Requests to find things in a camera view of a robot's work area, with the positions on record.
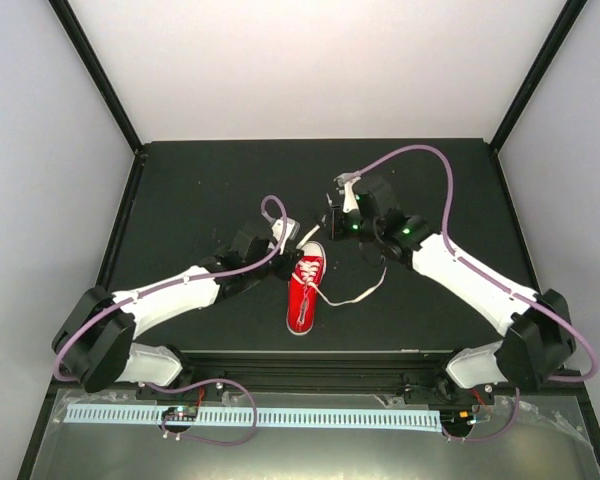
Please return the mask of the red canvas sneaker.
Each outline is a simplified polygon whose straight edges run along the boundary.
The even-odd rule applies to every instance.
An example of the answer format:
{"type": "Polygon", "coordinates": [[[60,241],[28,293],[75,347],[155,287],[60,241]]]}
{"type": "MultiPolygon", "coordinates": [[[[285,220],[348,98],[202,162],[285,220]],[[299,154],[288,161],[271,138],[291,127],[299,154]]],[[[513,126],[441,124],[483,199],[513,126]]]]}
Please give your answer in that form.
{"type": "Polygon", "coordinates": [[[313,327],[317,305],[314,286],[320,285],[326,272],[326,253],[320,243],[309,241],[301,250],[288,284],[286,315],[287,328],[296,336],[308,334],[313,327]]]}

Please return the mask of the white shoelace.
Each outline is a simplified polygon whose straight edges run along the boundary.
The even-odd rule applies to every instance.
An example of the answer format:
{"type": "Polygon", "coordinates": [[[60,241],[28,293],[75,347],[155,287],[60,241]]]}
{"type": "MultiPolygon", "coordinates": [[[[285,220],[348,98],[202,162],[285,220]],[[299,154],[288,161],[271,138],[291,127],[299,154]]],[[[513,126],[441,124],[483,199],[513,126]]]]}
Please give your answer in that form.
{"type": "Polygon", "coordinates": [[[342,311],[370,314],[391,300],[394,272],[370,244],[360,244],[357,238],[331,240],[325,225],[310,240],[320,243],[326,252],[327,272],[318,286],[324,303],[331,302],[332,308],[342,311]]]}

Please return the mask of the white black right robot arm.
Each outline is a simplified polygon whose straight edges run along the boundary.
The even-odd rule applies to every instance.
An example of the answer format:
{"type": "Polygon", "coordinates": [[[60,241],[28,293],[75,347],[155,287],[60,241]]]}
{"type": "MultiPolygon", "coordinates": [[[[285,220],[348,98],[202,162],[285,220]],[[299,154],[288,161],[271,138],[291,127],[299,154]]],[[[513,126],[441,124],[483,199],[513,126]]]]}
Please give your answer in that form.
{"type": "Polygon", "coordinates": [[[334,241],[372,243],[389,259],[437,282],[484,319],[500,338],[465,348],[434,379],[437,396],[456,403],[471,388],[507,382],[536,392],[574,353],[566,299],[540,294],[498,274],[407,215],[380,176],[344,173],[335,178],[340,199],[330,202],[323,227],[334,241]]]}

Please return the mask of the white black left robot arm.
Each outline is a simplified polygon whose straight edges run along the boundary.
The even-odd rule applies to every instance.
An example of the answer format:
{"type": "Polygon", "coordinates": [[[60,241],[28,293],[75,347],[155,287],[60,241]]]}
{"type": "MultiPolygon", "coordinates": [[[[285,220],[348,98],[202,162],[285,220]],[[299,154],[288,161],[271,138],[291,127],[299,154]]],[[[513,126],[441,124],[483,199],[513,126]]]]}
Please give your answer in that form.
{"type": "Polygon", "coordinates": [[[189,311],[241,294],[269,276],[287,279],[300,260],[289,246],[299,230],[287,218],[249,222],[233,243],[184,272],[128,291],[87,290],[54,337],[55,369],[88,393],[115,383],[150,383],[173,399],[194,388],[193,372],[172,346],[149,346],[138,337],[189,311]]]}

